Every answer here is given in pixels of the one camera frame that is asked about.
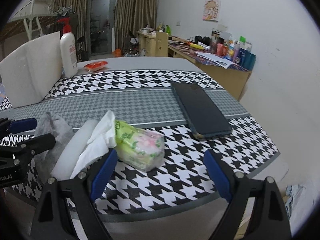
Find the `grey cloth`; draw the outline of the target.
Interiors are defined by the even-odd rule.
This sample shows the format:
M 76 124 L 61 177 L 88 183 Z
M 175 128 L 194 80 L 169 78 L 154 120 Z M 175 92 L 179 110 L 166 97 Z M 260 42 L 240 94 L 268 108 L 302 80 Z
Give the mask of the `grey cloth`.
M 61 153 L 74 135 L 72 127 L 61 116 L 46 112 L 38 122 L 34 135 L 36 137 L 50 133 L 55 137 L 55 146 L 34 157 L 37 171 L 49 173 L 55 166 Z

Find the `white foam sheet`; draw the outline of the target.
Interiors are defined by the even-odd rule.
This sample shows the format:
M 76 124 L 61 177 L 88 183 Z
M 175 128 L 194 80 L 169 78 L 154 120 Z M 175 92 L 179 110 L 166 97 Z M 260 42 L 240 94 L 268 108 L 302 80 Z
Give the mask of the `white foam sheet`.
M 87 120 L 69 141 L 50 175 L 58 181 L 72 179 L 84 168 L 116 147 L 116 119 L 109 110 L 101 120 Z

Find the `green tissue pack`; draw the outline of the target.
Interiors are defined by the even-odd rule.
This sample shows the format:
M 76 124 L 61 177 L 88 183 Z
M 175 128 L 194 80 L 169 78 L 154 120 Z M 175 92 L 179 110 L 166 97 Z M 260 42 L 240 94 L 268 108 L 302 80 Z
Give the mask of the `green tissue pack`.
M 115 128 L 116 152 L 120 161 L 143 172 L 149 172 L 163 164 L 163 135 L 131 126 L 121 120 L 115 122 Z

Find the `white foam box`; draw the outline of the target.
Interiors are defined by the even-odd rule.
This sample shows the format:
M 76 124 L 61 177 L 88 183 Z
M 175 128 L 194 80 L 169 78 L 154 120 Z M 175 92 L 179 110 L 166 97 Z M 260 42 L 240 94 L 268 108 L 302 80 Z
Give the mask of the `white foam box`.
M 28 41 L 1 61 L 1 77 L 12 107 L 42 101 L 62 75 L 60 33 Z

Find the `houndstooth table runner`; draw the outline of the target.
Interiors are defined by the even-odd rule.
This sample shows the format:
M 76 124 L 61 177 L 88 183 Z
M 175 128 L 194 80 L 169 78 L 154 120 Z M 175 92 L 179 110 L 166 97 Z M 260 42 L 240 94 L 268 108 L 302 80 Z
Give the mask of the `houndstooth table runner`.
M 200 141 L 192 132 L 172 94 L 173 82 L 197 83 L 229 121 L 232 133 Z M 203 72 L 185 70 L 114 70 L 59 80 L 45 99 L 13 108 L 1 98 L 1 116 L 36 118 L 51 112 L 74 130 L 87 120 L 100 120 L 112 110 L 117 119 L 164 136 L 165 160 L 161 167 L 142 172 L 118 163 L 101 198 L 103 215 L 162 215 L 201 206 L 217 198 L 214 183 L 203 164 L 213 150 L 234 171 L 255 176 L 279 156 L 271 138 L 255 118 Z

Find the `red snack packet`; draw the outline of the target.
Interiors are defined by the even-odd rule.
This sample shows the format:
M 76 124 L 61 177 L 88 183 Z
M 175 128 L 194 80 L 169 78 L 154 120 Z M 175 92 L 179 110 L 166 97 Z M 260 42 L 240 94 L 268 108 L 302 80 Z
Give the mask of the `red snack packet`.
M 97 72 L 107 66 L 107 61 L 95 61 L 84 66 L 84 70 L 88 73 Z

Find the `black smartphone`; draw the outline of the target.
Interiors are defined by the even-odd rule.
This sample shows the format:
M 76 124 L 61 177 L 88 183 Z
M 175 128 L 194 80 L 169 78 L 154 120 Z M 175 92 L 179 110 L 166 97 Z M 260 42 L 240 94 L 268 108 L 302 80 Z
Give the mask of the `black smartphone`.
M 208 94 L 195 83 L 172 83 L 171 90 L 196 139 L 224 137 L 232 127 Z

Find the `white lotion pump bottle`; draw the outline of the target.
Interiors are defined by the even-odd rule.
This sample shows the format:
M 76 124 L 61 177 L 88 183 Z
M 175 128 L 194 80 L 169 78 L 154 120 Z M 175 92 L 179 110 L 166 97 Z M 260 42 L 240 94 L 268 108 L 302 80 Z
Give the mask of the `white lotion pump bottle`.
M 71 78 L 78 72 L 75 37 L 69 23 L 69 17 L 61 18 L 57 22 L 63 23 L 63 35 L 60 39 L 60 51 L 65 77 Z

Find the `metal bunk bed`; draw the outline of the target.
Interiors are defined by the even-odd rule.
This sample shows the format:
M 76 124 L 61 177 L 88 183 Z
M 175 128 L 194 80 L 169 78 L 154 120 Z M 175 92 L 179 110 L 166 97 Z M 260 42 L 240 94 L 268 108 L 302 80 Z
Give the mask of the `metal bunk bed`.
M 1 31 L 1 42 L 15 35 L 26 33 L 28 40 L 43 35 L 43 30 L 51 26 L 65 14 L 53 11 L 50 0 L 30 0 L 8 20 Z

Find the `wooden desk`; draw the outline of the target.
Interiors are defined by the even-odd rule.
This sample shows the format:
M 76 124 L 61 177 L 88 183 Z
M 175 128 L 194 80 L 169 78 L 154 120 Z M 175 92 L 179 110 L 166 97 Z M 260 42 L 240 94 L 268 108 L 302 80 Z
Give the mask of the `wooden desk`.
M 137 31 L 136 34 L 139 38 L 139 52 L 145 56 L 155 56 L 156 33 L 147 34 Z M 188 60 L 221 84 L 237 100 L 240 100 L 251 72 L 237 64 L 225 69 L 212 61 L 197 56 L 197 52 L 200 51 L 189 45 L 186 40 L 169 36 L 167 57 Z

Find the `brown curtain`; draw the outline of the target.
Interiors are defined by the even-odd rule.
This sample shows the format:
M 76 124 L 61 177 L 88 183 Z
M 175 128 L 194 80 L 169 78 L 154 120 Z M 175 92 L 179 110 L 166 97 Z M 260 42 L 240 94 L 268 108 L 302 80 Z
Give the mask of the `brown curtain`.
M 88 60 L 87 49 L 87 0 L 52 0 L 52 10 L 62 10 L 70 18 L 72 33 L 75 36 L 78 61 Z
M 117 0 L 115 12 L 116 48 L 124 49 L 124 38 L 146 25 L 154 27 L 157 17 L 157 0 Z

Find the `white paper sheet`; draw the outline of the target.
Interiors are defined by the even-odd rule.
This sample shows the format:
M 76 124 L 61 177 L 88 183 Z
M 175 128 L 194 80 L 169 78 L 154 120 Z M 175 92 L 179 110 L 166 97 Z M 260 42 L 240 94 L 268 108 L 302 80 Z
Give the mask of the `white paper sheet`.
M 207 59 L 209 61 L 212 61 L 213 63 L 216 63 L 218 66 L 223 67 L 225 69 L 229 68 L 231 65 L 233 65 L 233 62 L 225 59 L 223 57 L 220 57 L 218 55 L 214 55 L 211 53 L 201 53 L 201 52 L 197 52 L 196 53 L 197 56 L 200 56 L 204 59 Z

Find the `glass balcony door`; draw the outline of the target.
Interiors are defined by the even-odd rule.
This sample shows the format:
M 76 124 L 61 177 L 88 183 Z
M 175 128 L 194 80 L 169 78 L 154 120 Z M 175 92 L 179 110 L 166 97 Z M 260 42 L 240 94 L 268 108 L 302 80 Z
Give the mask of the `glass balcony door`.
M 117 0 L 88 0 L 87 39 L 91 56 L 112 52 L 112 30 Z

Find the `wooden smiley chair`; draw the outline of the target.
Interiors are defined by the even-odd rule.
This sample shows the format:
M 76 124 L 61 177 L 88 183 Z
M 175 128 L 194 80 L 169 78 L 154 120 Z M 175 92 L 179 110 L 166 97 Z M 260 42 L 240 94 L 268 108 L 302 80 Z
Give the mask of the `wooden smiley chair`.
M 164 32 L 156 33 L 156 57 L 167 57 L 168 56 L 168 40 L 169 36 Z

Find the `right brown curtain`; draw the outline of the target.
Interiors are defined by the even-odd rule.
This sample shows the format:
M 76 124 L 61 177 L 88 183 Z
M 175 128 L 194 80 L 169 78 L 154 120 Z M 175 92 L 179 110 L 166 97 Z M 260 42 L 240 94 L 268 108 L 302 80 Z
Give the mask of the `right brown curtain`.
M 146 25 L 154 27 L 157 17 L 157 0 L 117 0 L 115 12 L 116 48 L 124 49 L 124 38 Z

